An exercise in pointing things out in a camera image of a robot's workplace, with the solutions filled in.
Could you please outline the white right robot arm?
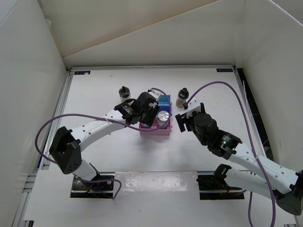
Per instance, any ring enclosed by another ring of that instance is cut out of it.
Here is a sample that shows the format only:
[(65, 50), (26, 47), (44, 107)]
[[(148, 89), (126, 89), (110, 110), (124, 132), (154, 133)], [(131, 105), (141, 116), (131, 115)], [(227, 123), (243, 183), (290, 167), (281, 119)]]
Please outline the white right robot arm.
[(284, 211), (300, 216), (303, 211), (303, 174), (283, 167), (265, 156), (254, 155), (240, 138), (220, 130), (205, 112), (204, 104), (191, 105), (175, 116), (181, 132), (191, 131), (214, 155), (234, 162), (249, 173), (221, 164), (213, 174), (213, 185), (246, 189), (274, 202)]

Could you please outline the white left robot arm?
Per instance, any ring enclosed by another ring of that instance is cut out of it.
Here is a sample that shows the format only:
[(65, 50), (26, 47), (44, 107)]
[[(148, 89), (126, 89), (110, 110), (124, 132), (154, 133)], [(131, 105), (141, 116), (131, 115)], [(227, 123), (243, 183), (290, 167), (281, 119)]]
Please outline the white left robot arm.
[(50, 147), (50, 155), (63, 174), (80, 178), (88, 189), (95, 189), (100, 180), (96, 168), (81, 157), (81, 153), (104, 136), (141, 122), (152, 126), (159, 110), (161, 92), (148, 90), (133, 101), (115, 106), (101, 119), (82, 126), (57, 130)]

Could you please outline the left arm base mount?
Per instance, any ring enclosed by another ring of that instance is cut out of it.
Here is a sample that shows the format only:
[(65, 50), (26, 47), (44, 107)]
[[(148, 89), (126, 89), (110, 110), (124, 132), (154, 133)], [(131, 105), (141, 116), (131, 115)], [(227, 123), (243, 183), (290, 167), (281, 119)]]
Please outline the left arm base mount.
[(109, 179), (115, 178), (114, 172), (100, 172), (100, 180), (107, 180), (102, 183), (94, 183), (92, 186), (83, 183), (79, 178), (74, 177), (71, 185), (71, 198), (96, 198), (111, 199), (113, 197), (114, 182)]

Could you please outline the silver-lid shaker bottle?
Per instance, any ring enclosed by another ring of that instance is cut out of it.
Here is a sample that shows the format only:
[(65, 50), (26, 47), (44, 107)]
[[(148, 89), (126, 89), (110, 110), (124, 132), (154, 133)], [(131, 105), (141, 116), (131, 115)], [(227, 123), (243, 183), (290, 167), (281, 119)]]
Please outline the silver-lid shaker bottle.
[(159, 111), (157, 115), (157, 128), (166, 129), (169, 122), (169, 112)]

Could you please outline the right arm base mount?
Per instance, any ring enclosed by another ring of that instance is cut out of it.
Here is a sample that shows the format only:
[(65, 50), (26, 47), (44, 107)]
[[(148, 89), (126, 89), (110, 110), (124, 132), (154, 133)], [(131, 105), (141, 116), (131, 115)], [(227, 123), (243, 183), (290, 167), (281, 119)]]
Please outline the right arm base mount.
[(214, 175), (198, 175), (200, 200), (243, 200), (244, 190), (230, 187), (224, 180), (216, 179)]

